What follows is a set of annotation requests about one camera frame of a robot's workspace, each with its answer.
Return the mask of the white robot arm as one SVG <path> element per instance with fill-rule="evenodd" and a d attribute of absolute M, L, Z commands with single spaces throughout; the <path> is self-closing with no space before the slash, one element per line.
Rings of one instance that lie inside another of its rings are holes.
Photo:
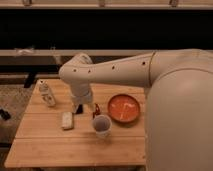
<path fill-rule="evenodd" d="M 76 105 L 92 100 L 92 83 L 148 87 L 147 171 L 213 171 L 213 52 L 154 51 L 97 64 L 80 53 L 59 76 Z"/>

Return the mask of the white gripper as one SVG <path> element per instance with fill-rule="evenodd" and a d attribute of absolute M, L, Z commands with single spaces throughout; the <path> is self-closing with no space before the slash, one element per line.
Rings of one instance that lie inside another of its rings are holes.
<path fill-rule="evenodd" d="M 71 84 L 71 99 L 74 103 L 73 105 L 73 113 L 78 113 L 78 108 L 80 104 L 87 104 L 88 108 L 94 112 L 95 105 L 91 103 L 93 101 L 93 92 L 91 86 L 88 83 L 80 83 L 80 84 Z"/>

